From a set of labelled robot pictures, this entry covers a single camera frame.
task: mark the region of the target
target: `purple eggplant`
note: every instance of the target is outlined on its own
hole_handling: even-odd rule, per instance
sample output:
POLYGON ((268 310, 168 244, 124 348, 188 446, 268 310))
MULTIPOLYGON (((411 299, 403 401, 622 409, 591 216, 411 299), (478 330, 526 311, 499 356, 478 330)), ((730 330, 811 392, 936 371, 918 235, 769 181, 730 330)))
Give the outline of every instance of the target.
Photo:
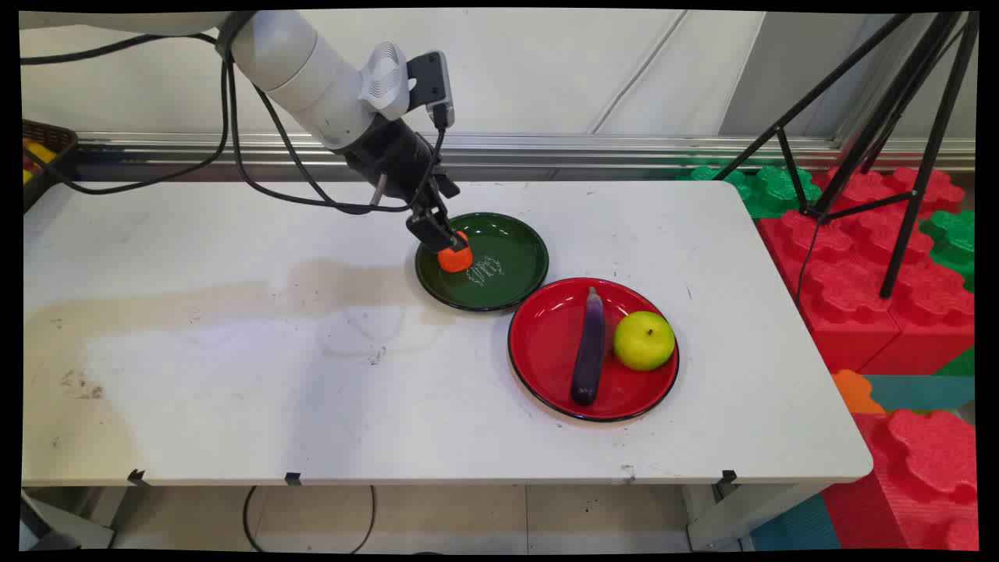
POLYGON ((596 294, 596 289, 590 287, 586 295, 586 316, 582 320, 582 338, 572 371, 572 401, 580 406, 588 406, 596 399, 606 352, 603 330, 603 300, 596 294))

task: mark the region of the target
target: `white writing on plate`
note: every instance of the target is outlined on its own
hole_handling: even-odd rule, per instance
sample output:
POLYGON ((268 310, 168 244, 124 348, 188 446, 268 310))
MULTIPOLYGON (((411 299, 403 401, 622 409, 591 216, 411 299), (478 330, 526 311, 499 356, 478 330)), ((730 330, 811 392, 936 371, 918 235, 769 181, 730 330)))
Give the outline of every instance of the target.
POLYGON ((490 256, 485 256, 483 261, 470 267, 465 272, 465 276, 469 278, 469 281, 480 287, 485 285, 486 280, 494 275, 502 275, 502 264, 490 256))

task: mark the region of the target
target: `apple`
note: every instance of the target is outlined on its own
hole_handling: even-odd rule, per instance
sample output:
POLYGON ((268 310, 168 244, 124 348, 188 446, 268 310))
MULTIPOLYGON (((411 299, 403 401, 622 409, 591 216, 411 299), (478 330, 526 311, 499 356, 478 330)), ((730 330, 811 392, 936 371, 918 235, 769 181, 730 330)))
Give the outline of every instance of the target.
POLYGON ((673 329, 654 312, 628 314, 614 329, 614 355, 629 369, 651 371, 669 360, 676 349, 673 329))

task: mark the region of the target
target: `green plate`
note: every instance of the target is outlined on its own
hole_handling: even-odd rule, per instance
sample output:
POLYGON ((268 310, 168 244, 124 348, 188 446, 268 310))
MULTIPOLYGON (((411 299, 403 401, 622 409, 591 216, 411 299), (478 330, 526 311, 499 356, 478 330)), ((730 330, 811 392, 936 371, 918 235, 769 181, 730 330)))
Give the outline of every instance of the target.
POLYGON ((472 267, 458 273, 441 269, 437 254, 417 250, 417 277, 437 300, 463 310, 499 310, 534 292, 548 273, 548 250, 534 229, 497 213, 471 213, 451 219, 472 245, 472 267))

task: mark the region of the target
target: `table leg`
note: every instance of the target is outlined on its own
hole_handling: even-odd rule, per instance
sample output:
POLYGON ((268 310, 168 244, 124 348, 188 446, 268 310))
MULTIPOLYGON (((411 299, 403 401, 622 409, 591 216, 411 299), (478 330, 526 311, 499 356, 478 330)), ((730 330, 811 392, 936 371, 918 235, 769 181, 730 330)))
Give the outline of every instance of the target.
POLYGON ((699 516, 691 514, 687 525, 690 548, 694 551, 722 549, 828 486, 828 483, 813 482, 743 484, 699 516))
POLYGON ((134 489, 134 487, 106 486, 92 488, 90 497, 88 498, 90 509, 85 518, 98 525, 111 527, 112 523, 114 523, 115 515, 118 514, 118 508, 121 507, 122 501, 125 499, 125 494, 131 489, 134 489))
POLYGON ((49 540, 44 540, 46 549, 62 550, 67 548, 107 548, 114 537, 114 531, 75 515, 63 511, 45 502, 35 501, 38 515, 52 528, 54 533, 49 540))

